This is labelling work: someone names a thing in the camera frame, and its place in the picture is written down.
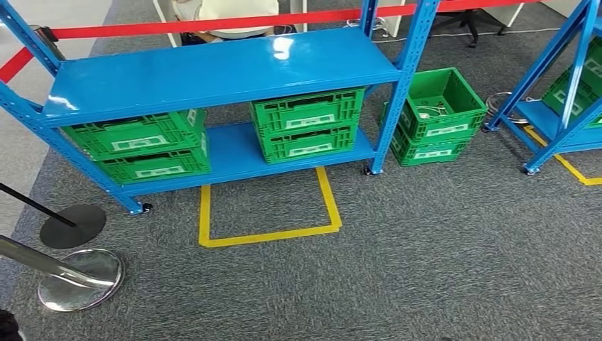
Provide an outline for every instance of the shelf caster wheel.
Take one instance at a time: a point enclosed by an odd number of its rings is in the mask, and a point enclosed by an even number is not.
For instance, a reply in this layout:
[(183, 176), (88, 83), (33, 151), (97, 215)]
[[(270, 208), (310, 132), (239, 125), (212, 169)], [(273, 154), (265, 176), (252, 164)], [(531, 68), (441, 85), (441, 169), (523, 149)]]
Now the shelf caster wheel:
[(526, 165), (522, 165), (522, 172), (526, 175), (535, 175), (541, 172), (541, 170), (539, 168), (527, 168)]
[(142, 204), (142, 213), (149, 213), (153, 209), (153, 204)]
[(482, 131), (483, 133), (490, 133), (490, 132), (492, 132), (492, 131), (498, 131), (498, 130), (500, 130), (500, 129), (499, 129), (497, 126), (495, 126), (495, 127), (491, 128), (491, 127), (490, 127), (490, 126), (489, 126), (487, 123), (484, 123), (484, 124), (481, 126), (481, 131)]
[(366, 167), (364, 167), (364, 169), (361, 171), (361, 173), (362, 173), (363, 175), (372, 176), (372, 175), (380, 175), (380, 174), (382, 174), (383, 172), (381, 171), (380, 173), (373, 173), (373, 172), (370, 170), (370, 168), (366, 166)]

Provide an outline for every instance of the chrome stanchion base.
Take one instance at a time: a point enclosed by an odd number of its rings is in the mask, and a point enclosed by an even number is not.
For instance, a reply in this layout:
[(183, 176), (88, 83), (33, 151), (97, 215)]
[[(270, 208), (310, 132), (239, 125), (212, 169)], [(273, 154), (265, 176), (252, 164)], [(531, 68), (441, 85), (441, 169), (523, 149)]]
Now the chrome stanchion base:
[(93, 240), (104, 228), (106, 215), (99, 207), (75, 205), (57, 212), (75, 223), (74, 227), (48, 218), (40, 230), (40, 240), (53, 249), (71, 249)]
[(124, 280), (124, 263), (117, 255), (103, 249), (74, 252), (61, 259), (86, 274), (111, 281), (104, 289), (77, 286), (55, 276), (48, 276), (38, 287), (38, 297), (46, 308), (77, 311), (92, 308), (109, 299)]

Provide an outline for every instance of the chair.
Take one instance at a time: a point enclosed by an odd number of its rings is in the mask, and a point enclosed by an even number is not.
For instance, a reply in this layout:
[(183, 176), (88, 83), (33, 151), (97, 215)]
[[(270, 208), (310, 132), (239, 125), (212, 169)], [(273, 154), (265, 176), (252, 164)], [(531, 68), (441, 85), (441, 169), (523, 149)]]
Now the chair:
[(478, 9), (467, 9), (462, 12), (441, 12), (437, 13), (438, 16), (450, 16), (451, 18), (442, 21), (436, 25), (433, 25), (431, 28), (431, 34), (438, 30), (439, 28), (443, 28), (445, 26), (449, 26), (453, 23), (460, 23), (460, 27), (468, 26), (470, 32), (472, 33), (473, 40), (470, 42), (469, 47), (475, 48), (478, 43), (478, 31), (476, 30), (476, 23), (487, 23), (489, 25), (493, 25), (499, 27), (498, 36), (503, 36), (504, 31), (506, 30), (506, 26), (499, 21), (491, 18), (487, 13), (484, 13), (482, 10)]

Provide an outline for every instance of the yellow tape rectangle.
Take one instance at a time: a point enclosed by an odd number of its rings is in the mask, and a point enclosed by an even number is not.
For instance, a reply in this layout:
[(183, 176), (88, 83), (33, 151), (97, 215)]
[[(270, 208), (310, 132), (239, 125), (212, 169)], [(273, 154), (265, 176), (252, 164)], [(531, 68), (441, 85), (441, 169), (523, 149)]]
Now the yellow tape rectangle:
[(332, 195), (332, 189), (330, 188), (330, 183), (328, 182), (326, 170), (324, 169), (324, 167), (317, 167), (316, 173), (318, 176), (320, 190), (322, 191), (322, 196), (324, 198), (324, 204), (326, 205), (326, 209), (330, 217), (330, 225), (320, 227), (308, 227), (302, 229), (290, 229), (287, 231), (263, 234), (252, 234), (248, 236), (211, 239), (211, 185), (204, 185), (201, 187), (199, 244), (203, 247), (229, 247), (232, 245), (269, 242), (279, 239), (307, 237), (314, 236), (317, 234), (338, 232), (339, 228), (343, 224), (341, 221), (341, 216), (339, 215), (339, 209), (336, 207), (334, 196)]

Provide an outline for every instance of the white shirt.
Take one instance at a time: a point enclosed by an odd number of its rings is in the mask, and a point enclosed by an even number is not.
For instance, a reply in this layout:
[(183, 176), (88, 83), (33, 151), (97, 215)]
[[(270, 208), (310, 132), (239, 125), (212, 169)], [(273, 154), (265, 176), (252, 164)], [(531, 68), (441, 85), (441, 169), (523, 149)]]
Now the white shirt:
[[(197, 19), (275, 16), (278, 10), (278, 0), (202, 0)], [(221, 28), (211, 33), (222, 38), (245, 38), (261, 34), (270, 27)]]

